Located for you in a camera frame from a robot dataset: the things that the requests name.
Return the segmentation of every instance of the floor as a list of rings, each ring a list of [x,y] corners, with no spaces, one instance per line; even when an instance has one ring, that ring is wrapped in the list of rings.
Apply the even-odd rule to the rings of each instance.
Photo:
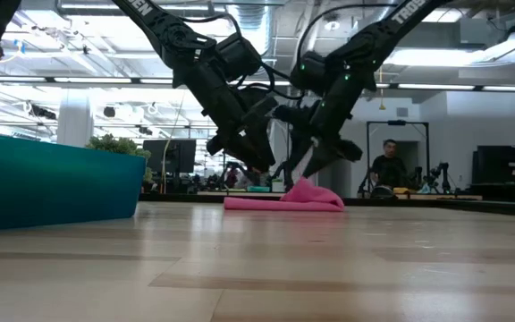
[[[2,231],[6,321],[515,321],[515,217],[140,203]]]

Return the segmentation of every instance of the teal box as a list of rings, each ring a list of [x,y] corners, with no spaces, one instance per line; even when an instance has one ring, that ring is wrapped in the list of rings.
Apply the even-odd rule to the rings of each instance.
[[[271,189],[269,187],[260,187],[260,186],[249,186],[248,192],[269,192]]]
[[[128,218],[143,157],[0,136],[0,229]]]

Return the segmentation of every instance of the pink towel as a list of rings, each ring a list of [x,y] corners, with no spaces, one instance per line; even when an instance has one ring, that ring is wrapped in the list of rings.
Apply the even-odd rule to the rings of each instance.
[[[345,206],[334,192],[301,178],[279,201],[226,197],[224,208],[239,210],[336,211]]]

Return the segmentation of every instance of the column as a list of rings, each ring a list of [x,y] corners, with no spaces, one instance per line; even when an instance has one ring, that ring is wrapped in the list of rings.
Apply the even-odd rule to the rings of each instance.
[[[270,174],[273,174],[277,167],[287,158],[288,137],[285,123],[273,120],[269,128],[269,146],[274,152],[275,165],[269,168]]]
[[[63,89],[57,143],[83,148],[93,135],[93,109],[86,89]]]

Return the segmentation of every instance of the green plant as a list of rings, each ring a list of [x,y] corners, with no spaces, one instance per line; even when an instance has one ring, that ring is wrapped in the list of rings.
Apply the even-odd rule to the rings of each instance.
[[[145,149],[139,148],[139,146],[137,146],[137,144],[134,143],[133,140],[125,138],[116,139],[113,136],[113,134],[106,134],[102,138],[92,137],[90,138],[89,144],[87,144],[86,147],[102,151],[125,154],[129,156],[144,157],[145,162],[147,162],[151,156],[150,151],[146,151]],[[153,182],[152,169],[150,169],[149,167],[146,168],[142,180],[148,183]]]

